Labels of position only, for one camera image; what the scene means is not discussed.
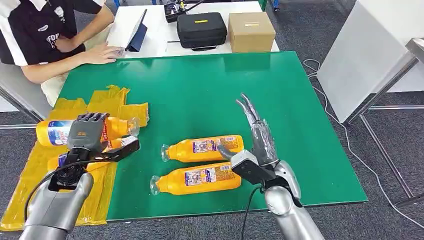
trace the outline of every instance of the bottle cap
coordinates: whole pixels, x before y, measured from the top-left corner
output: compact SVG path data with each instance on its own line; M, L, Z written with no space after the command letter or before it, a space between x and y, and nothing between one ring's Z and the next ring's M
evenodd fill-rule
M168 150L170 149L170 146L168 145L162 145L162 148L160 149L160 156L162 157L162 160L164 163L168 162L170 160L170 156L168 155Z
M128 133L131 136L137 137L140 133L140 125L139 125L139 119L137 117L133 117L126 123L126 126L128 128Z
M159 179L161 178L156 175L153 175L150 179L150 192L153 196L156 196L161 192L161 190L159 189L157 185Z

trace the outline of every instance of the gray carpet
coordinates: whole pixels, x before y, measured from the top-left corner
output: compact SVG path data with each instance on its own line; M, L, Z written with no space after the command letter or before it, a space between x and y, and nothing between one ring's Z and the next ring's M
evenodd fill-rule
M348 0L285 0L280 11L267 6L268 15L277 31L276 41L282 51L295 50L301 60L314 58L323 61L352 6ZM81 15L81 19L90 16ZM318 81L312 84L320 88ZM387 94L383 103L420 103L423 94ZM415 194L424 191L424 112L371 112L368 121L385 145L393 161ZM2 121L7 120L3 114ZM419 240L424 230L418 228L390 208L378 188L371 172L347 150L343 129L332 121L334 130L346 150L352 166L369 201L366 203L309 208L312 218L327 240ZM384 189L392 201L405 197L401 187L383 160L372 138L360 120L348 128L352 149L381 178ZM32 130L0 130L0 214L3 213L18 181L19 174L35 141ZM424 224L424 203L402 208L405 214ZM241 214L202 217L143 220L110 223L101 226L76 227L69 236L73 240L97 239L238 239L242 223ZM0 239L16 239L10 233ZM273 217L267 212L250 213L247 217L245 239L282 239Z
M0 112L0 125L9 124L35 124L35 121L18 111Z

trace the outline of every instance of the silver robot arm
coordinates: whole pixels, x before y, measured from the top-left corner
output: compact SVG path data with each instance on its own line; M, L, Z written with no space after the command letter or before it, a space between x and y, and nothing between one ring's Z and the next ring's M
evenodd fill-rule
M69 192L49 190L50 179L36 192L28 207L20 240L64 240L72 232L84 201L93 187L93 176L84 173Z
M278 222L285 240L324 240L323 235L302 206L301 189L290 165L277 157L267 122L261 119L249 98L241 94L241 106L250 125L253 149L239 153L223 145L219 152L231 161L233 172L252 184L262 184L265 201Z
M140 148L139 140L128 136L122 140L123 146L104 152L107 142L100 142L100 139L108 116L108 113L88 112L73 121L64 161L59 162L59 167L48 173L29 194L20 240L66 239L93 188L93 176L86 171L88 164L117 163Z

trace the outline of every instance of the metal table leg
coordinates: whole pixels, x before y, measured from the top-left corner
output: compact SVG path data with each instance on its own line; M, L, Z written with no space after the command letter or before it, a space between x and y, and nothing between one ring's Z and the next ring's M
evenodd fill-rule
M394 176L396 177L403 191L407 195L407 199L402 200L398 203L395 203L394 205L397 207L403 207L403 206L414 204L424 200L424 193L417 196L415 196L412 193L408 184L405 182L404 178L402 177L395 163L390 158L389 154L385 150L383 144L380 142L379 138L377 137L376 133L374 132L373 128L371 127L370 123L367 121L365 116L361 114L359 115L359 117L362 120L363 124L365 125L366 129L368 130L369 134L371 135L372 139L374 140L375 144L377 145L378 149L380 150L381 154L383 155L384 160L387 162L388 166L390 167L391 171L393 172Z
M402 69L396 73L368 102L365 103L363 107L360 108L355 114L349 116L347 118L347 123L351 124L357 116L362 115L365 111L367 111L372 105L374 105L380 97L385 94L389 89L393 87L399 80L409 71L411 70L419 60L416 57L413 57L408 63L406 63Z
M3 97L6 101L8 101L10 104L12 104L21 113L27 115L35 123L39 123L40 121L43 121L42 117L40 117L35 112L28 110L24 105L18 102L13 96L11 96L2 87L0 87L0 96ZM0 125L0 129L21 129L21 128L24 128L24 129L28 128L28 124Z
M369 110L419 110L424 109L424 105L387 105L371 106Z

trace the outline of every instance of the black and white shirt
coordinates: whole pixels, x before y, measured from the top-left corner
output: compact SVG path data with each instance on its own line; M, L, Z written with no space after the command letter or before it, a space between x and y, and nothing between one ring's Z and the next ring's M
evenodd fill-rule
M55 41L77 34L74 10L97 14L104 0L0 0L0 60L28 66L52 63L85 51L60 52Z

